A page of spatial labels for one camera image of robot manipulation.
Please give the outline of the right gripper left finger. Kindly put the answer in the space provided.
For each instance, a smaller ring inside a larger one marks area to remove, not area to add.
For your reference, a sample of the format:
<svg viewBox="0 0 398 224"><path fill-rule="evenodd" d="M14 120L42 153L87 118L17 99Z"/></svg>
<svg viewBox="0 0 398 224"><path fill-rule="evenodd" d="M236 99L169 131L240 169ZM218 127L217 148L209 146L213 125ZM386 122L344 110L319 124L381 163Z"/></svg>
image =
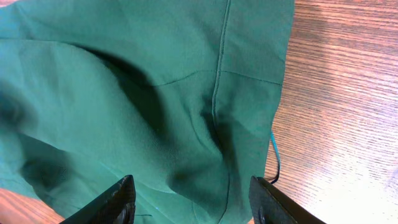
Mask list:
<svg viewBox="0 0 398 224"><path fill-rule="evenodd" d="M134 178L126 175L60 224L133 224L135 202Z"/></svg>

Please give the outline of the green cloth garment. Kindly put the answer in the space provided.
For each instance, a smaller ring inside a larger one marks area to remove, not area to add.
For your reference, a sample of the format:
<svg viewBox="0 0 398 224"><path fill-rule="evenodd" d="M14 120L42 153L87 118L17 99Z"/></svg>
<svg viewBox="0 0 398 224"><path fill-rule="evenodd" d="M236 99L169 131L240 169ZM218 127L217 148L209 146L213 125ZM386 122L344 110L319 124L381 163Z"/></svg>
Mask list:
<svg viewBox="0 0 398 224"><path fill-rule="evenodd" d="M136 223L247 223L291 0L1 9L1 187L69 217L125 175Z"/></svg>

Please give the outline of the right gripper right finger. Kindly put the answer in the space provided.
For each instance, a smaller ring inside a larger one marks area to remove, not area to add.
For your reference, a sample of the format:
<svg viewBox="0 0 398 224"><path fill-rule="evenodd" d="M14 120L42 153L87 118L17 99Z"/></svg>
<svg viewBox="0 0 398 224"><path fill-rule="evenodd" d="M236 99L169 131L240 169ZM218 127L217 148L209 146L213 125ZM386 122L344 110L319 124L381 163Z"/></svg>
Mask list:
<svg viewBox="0 0 398 224"><path fill-rule="evenodd" d="M255 224L325 224L262 177L251 177L249 203Z"/></svg>

